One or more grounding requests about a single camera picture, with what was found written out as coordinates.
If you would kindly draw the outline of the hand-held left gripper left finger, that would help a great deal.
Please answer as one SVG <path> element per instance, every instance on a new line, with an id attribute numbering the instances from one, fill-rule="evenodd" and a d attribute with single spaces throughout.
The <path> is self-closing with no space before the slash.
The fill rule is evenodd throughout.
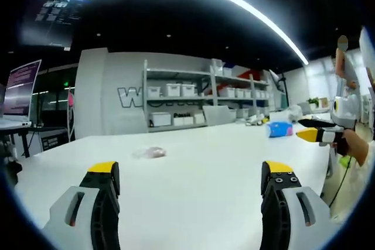
<path id="1" fill-rule="evenodd" d="M 50 207 L 42 232 L 54 249 L 120 249 L 119 196 L 118 162 L 95 164 Z"/>

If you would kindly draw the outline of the person's right hand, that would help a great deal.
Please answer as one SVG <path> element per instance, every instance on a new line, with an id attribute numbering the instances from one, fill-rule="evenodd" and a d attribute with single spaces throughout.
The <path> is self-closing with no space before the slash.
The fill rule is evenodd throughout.
<path id="1" fill-rule="evenodd" d="M 343 139 L 348 145 L 347 154 L 355 158 L 359 166 L 363 166 L 369 152 L 369 144 L 351 129 L 343 131 Z"/>

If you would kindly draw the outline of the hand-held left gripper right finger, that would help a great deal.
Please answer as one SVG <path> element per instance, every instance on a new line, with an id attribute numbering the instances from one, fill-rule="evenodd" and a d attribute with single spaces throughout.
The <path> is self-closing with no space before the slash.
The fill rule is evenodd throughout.
<path id="1" fill-rule="evenodd" d="M 324 249 L 337 231 L 328 205 L 283 163 L 262 163 L 261 196 L 261 249 Z"/>

